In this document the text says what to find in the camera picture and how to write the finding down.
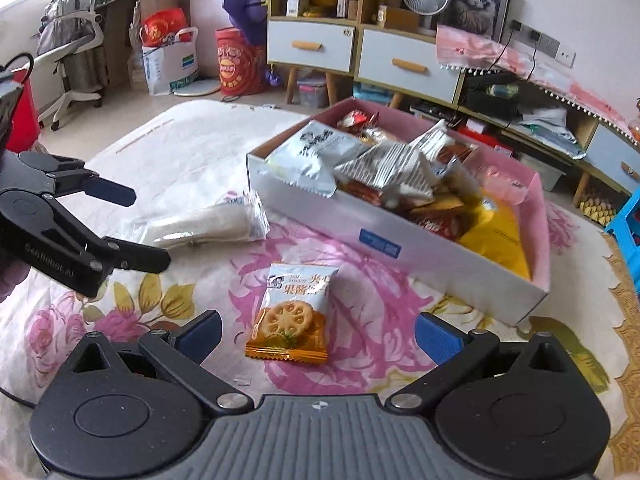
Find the person's left hand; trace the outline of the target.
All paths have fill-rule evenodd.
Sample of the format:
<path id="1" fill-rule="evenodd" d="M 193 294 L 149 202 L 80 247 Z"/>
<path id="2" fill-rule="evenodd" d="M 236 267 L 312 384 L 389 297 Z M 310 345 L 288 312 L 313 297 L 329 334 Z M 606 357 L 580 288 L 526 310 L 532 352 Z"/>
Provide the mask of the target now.
<path id="1" fill-rule="evenodd" d="M 29 274 L 30 267 L 20 260 L 2 261 L 0 266 L 0 302 L 8 298 L 15 287 Z"/>

